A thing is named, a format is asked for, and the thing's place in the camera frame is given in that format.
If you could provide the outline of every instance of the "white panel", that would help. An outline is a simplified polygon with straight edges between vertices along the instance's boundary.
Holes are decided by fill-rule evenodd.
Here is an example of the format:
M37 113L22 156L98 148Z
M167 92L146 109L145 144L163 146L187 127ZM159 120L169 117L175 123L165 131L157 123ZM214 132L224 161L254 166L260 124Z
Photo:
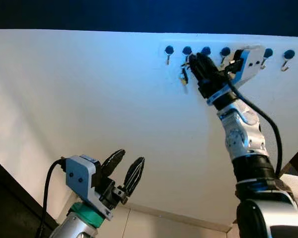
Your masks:
M175 53L166 66L163 49L170 43ZM21 105L51 161L82 153L103 161L124 148L113 175L118 182L136 157L146 157L133 203L229 225L238 200L224 130L192 75L182 86L179 65L186 45L193 51L210 46L220 63L222 47L250 44L270 47L274 55L241 90L279 126L285 164L298 150L295 37L0 30L0 83ZM296 56L281 72L287 49ZM274 136L262 124L275 165ZM24 183L42 188L31 179Z
M280 179L292 189L294 197L298 198L298 176L284 174Z

